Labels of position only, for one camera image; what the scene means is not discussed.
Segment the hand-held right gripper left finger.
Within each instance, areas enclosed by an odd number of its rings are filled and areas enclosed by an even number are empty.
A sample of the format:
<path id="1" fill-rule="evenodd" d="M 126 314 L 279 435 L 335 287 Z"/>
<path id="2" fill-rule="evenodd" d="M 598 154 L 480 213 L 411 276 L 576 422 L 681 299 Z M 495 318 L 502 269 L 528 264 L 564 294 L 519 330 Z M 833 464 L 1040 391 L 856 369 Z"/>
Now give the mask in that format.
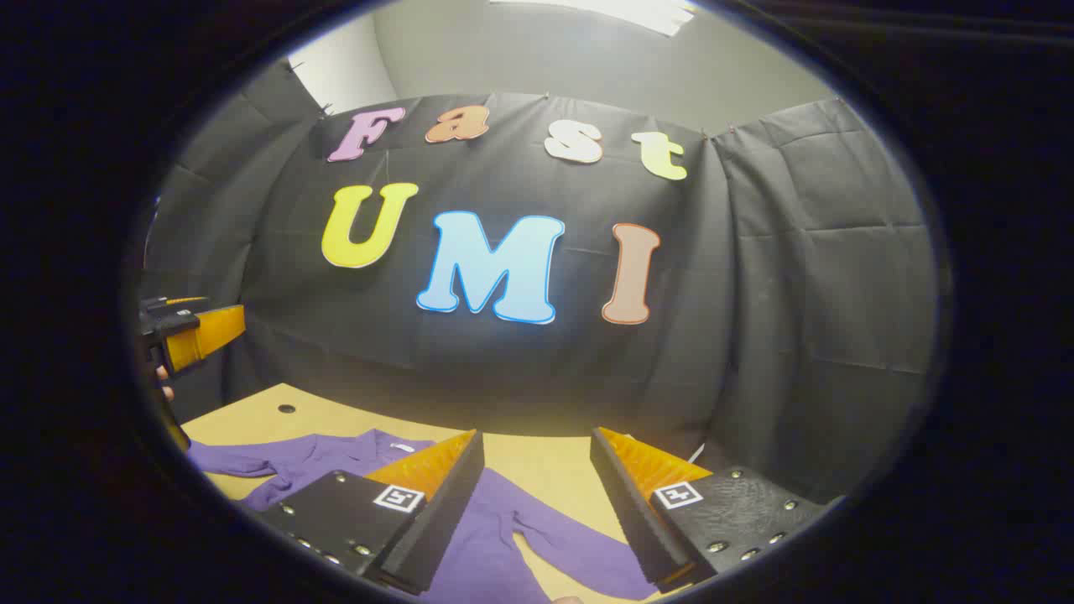
<path id="1" fill-rule="evenodd" d="M 469 430 L 365 476 L 330 471 L 256 517 L 350 577 L 418 596 L 485 466 L 483 432 Z"/>

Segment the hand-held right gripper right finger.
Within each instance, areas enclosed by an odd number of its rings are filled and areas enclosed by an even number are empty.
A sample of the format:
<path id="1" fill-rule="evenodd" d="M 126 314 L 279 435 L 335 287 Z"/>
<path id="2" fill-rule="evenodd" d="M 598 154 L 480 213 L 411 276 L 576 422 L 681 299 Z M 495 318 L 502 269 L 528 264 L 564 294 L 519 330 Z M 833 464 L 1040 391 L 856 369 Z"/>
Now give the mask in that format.
<path id="1" fill-rule="evenodd" d="M 590 459 L 642 574 L 663 594 L 760 560 L 829 509 L 758 471 L 710 471 L 603 427 L 591 432 Z"/>

